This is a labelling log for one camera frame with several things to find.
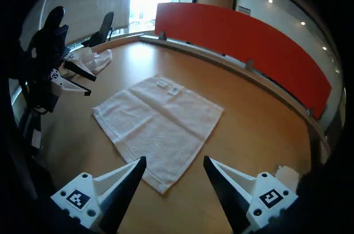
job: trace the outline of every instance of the black chair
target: black chair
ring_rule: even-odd
[[[109,12],[104,17],[100,30],[94,33],[89,40],[84,41],[82,45],[84,47],[94,47],[98,44],[104,43],[107,39],[109,31],[111,32],[111,34],[109,35],[108,41],[110,41],[113,32],[113,28],[111,27],[113,22],[113,16],[113,12]]]

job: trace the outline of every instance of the red panel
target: red panel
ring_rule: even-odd
[[[331,86],[315,61],[292,39],[253,17],[206,4],[159,4],[155,33],[191,42],[246,62],[291,92],[318,118]]]

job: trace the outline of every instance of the wooden table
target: wooden table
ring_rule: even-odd
[[[241,172],[274,174],[278,165],[300,173],[311,166],[303,120],[254,84],[187,54],[134,42],[112,49],[113,61],[96,82],[77,82],[90,97],[64,93],[42,118],[44,156],[60,189],[77,174],[93,176],[125,164],[92,115],[114,93],[160,74],[222,106],[225,111],[201,152],[164,195],[141,181],[119,233],[226,233],[231,228],[203,168],[208,155]]]

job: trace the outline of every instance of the folded white cloth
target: folded white cloth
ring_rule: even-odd
[[[97,75],[103,70],[112,60],[112,50],[105,50],[100,54],[93,53],[91,48],[85,47],[80,48],[74,52],[72,55],[81,58],[81,62],[94,74]],[[72,76],[75,73],[73,71],[62,69],[60,71],[61,75]]]
[[[143,179],[161,194],[186,171],[222,112],[220,106],[158,75],[93,108],[126,162],[146,156]]]

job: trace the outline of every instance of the towel tag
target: towel tag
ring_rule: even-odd
[[[160,87],[160,88],[165,89],[165,88],[167,88],[167,86],[168,86],[169,84],[167,84],[167,83],[165,83],[165,82],[162,82],[162,81],[158,81],[158,82],[156,82],[156,85],[157,85],[158,87]]]
[[[173,88],[171,88],[169,90],[169,94],[173,95],[173,96],[177,95],[179,92],[180,92],[180,89],[179,88],[175,88],[175,87],[173,87]]]

